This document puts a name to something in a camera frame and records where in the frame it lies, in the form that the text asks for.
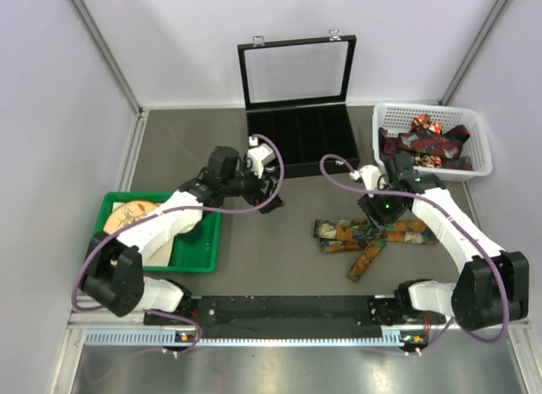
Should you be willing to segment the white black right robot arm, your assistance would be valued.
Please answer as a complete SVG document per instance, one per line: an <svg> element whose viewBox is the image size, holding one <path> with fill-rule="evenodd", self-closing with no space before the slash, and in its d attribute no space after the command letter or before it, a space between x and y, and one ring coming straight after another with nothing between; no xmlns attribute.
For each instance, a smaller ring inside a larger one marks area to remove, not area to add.
<svg viewBox="0 0 542 394"><path fill-rule="evenodd" d="M365 165L349 176L365 187L358 204L380 229L412 212L436 236L458 271L454 283L411 280L395 290L397 316L412 323L426 311L451 317L468 331L528 315L529 264L488 238L458 207L439 176L422 173L396 154L385 170Z"/></svg>

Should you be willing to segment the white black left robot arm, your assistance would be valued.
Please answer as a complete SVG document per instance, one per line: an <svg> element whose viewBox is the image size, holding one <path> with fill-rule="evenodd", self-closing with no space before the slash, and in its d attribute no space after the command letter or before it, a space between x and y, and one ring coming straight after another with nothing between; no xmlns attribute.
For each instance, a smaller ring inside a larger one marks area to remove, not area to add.
<svg viewBox="0 0 542 394"><path fill-rule="evenodd" d="M138 309L177 324L187 321L192 311L188 291L174 281L146 277L147 261L178 234L194 230L206 214L224 213L224 200L229 197L242 197L250 211L261 213L282 206L279 189L284 170L278 169L278 177L267 171L271 163L282 162L270 142L249 148L245 155L232 147L216 147L198 175L150 214L91 238L75 290L118 317Z"/></svg>

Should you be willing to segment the orange blue leaf-pattern tie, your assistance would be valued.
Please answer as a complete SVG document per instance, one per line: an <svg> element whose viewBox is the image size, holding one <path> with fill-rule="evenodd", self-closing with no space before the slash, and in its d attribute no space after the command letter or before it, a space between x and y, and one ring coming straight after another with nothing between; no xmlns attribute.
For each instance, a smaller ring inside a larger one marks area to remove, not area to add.
<svg viewBox="0 0 542 394"><path fill-rule="evenodd" d="M433 231L419 219L397 220L396 231L382 232L378 237L366 237L366 219L316 219L313 237L318 239L323 253L360 252L346 277L358 282L369 265L389 243L412 245L436 245L439 243Z"/></svg>

